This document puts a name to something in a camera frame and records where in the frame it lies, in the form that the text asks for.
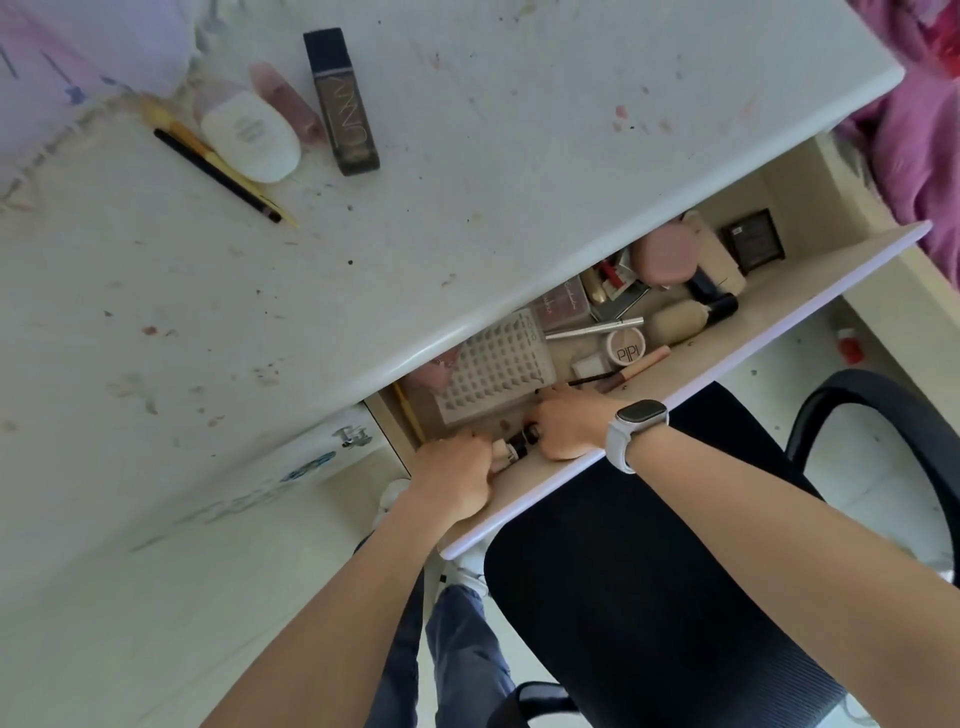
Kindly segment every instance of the desk surface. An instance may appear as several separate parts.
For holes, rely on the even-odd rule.
[[[311,151],[274,193],[300,230],[123,108],[0,218],[0,552],[275,447],[900,78],[836,0],[403,5],[238,13],[211,46],[211,72],[268,58],[315,105],[300,33],[345,30],[382,169]]]

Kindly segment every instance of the chair armrest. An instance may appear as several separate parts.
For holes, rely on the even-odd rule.
[[[955,561],[960,555],[960,437],[929,402],[895,381],[873,372],[847,369],[821,384],[797,414],[786,456],[799,470],[806,467],[820,428],[841,404],[874,409],[913,451],[943,507]]]

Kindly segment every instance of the open drawer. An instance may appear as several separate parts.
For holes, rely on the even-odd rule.
[[[866,236],[862,213],[857,209],[865,199],[841,194],[823,148],[811,139],[702,201],[696,208],[715,229],[769,208],[786,259],[748,276],[747,289],[734,316],[676,346],[663,362],[609,396],[626,401],[652,398],[676,407],[915,243],[929,229],[928,223],[905,227],[891,223],[888,229]],[[564,379],[568,369],[557,363],[558,379]],[[383,389],[366,404],[409,468],[417,440],[393,391]],[[493,437],[510,436],[525,405],[470,426],[487,430]],[[427,434],[444,433],[434,428]],[[455,558],[602,456],[598,450],[575,461],[555,463],[533,448],[527,457],[495,477],[491,500],[482,511],[447,532],[440,543],[441,555]]]

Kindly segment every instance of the smartwatch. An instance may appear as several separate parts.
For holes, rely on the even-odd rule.
[[[667,425],[670,417],[666,405],[656,400],[640,400],[616,413],[607,427],[607,459],[624,473],[634,474],[627,465],[627,446],[634,435],[656,425]]]

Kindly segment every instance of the concealer tube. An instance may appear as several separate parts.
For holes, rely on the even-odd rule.
[[[739,306],[736,296],[731,294],[709,305],[696,301],[681,301],[648,317],[643,332],[657,346],[672,346],[730,318]]]
[[[360,98],[344,32],[328,28],[303,34],[326,136],[345,176],[380,168],[380,155]]]

